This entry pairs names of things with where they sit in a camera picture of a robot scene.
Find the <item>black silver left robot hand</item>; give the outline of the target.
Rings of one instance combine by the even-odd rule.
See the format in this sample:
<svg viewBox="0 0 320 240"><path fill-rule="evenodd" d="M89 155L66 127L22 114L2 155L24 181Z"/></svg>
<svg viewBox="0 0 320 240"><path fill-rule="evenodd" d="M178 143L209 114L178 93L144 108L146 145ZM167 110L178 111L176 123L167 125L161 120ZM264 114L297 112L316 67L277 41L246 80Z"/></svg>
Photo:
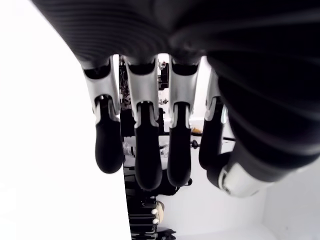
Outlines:
<svg viewBox="0 0 320 240"><path fill-rule="evenodd" d="M161 182L158 54L169 55L167 177L190 178L190 115L200 60L211 66L199 150L207 178L252 196L320 156L317 0L36 0L85 75L96 117L95 158L124 163L112 57L124 58L135 121L135 178Z"/></svg>

